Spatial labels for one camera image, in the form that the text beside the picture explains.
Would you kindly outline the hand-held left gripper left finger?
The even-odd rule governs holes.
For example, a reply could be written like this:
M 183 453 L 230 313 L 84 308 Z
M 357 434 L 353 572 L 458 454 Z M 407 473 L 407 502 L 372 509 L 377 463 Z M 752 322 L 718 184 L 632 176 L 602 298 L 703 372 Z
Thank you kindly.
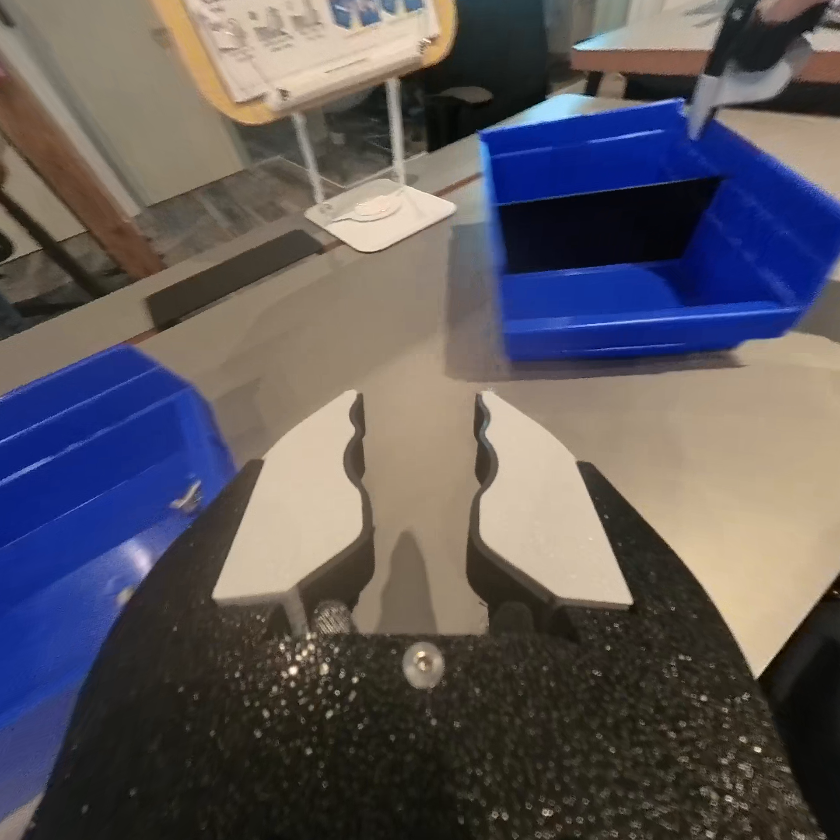
M 293 636 L 314 628 L 323 602 L 354 609 L 375 570 L 364 436 L 363 395 L 348 390 L 269 449 L 213 589 L 217 605 L 265 608 Z

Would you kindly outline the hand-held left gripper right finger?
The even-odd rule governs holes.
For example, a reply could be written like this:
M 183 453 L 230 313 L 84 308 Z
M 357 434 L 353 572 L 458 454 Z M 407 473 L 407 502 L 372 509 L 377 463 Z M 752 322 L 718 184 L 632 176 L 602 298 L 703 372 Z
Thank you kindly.
M 507 602 L 536 613 L 629 609 L 634 598 L 571 451 L 495 392 L 476 395 L 474 435 L 467 579 L 488 611 Z

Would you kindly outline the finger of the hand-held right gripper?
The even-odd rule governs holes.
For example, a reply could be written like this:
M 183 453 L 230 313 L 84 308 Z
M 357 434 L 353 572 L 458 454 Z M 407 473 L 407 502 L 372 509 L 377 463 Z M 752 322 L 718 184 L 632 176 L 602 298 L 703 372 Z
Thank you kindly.
M 730 60 L 718 87 L 718 106 L 766 102 L 779 96 L 805 67 L 813 48 L 808 39 L 796 39 L 769 69 L 745 70 Z
M 717 36 L 696 80 L 686 112 L 688 135 L 692 140 L 701 136 L 720 107 L 745 101 L 749 73 L 740 69 L 735 55 L 754 8 L 754 1 L 732 1 L 721 16 Z

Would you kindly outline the blue bin with black divider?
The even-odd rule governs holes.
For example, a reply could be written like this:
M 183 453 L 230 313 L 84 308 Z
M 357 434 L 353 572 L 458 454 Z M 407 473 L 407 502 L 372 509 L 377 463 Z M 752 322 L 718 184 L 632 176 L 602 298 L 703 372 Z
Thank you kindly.
M 725 351 L 791 330 L 838 258 L 838 201 L 680 99 L 479 133 L 511 361 Z

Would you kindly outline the blue plastic bin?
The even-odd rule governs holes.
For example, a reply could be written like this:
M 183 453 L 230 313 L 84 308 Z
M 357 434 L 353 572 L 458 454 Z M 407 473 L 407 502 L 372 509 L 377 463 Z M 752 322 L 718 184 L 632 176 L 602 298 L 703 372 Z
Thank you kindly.
M 119 346 L 2 397 L 2 727 L 77 689 L 166 548 L 235 477 L 198 390 Z M 169 508 L 195 481 L 192 516 Z

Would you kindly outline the dark office chair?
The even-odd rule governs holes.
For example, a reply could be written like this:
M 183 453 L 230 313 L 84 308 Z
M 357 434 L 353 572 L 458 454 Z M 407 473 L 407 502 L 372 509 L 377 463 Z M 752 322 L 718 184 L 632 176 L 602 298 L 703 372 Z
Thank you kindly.
M 539 105 L 549 96 L 542 1 L 458 1 L 447 57 L 420 74 L 427 151 Z

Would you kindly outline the black rubber mat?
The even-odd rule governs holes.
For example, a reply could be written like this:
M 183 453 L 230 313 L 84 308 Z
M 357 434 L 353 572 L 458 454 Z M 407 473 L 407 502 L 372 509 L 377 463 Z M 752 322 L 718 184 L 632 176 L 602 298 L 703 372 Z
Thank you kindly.
M 177 324 L 247 286 L 322 252 L 322 244 L 296 228 L 265 243 L 200 269 L 156 291 L 145 305 L 155 329 Z

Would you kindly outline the black tripod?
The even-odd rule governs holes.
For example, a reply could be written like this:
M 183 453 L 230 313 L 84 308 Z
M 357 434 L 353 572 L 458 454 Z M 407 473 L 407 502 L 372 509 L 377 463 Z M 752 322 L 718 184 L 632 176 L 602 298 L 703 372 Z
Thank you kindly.
M 101 285 L 78 261 L 55 240 L 45 228 L 31 217 L 1 186 L 1 206 L 5 212 L 34 240 L 47 255 L 80 289 L 91 298 L 106 296 L 107 289 Z

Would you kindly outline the instruction sign on acrylic stand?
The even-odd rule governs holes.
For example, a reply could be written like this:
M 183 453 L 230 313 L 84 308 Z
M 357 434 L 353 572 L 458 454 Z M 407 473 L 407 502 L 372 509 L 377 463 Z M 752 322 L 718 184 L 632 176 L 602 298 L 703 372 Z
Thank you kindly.
M 400 244 L 455 213 L 407 182 L 401 81 L 446 58 L 456 3 L 154 1 L 203 98 L 255 127 L 289 118 L 311 186 L 306 219 L 362 254 Z M 327 197 L 307 115 L 383 85 L 391 175 Z

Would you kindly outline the wooden post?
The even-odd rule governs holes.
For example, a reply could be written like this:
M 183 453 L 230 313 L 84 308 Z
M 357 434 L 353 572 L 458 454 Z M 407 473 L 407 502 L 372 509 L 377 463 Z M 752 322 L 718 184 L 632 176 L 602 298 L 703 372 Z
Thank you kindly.
M 2 56 L 2 135 L 133 280 L 155 275 L 164 263 L 136 224 L 124 216 L 67 133 L 5 56 Z

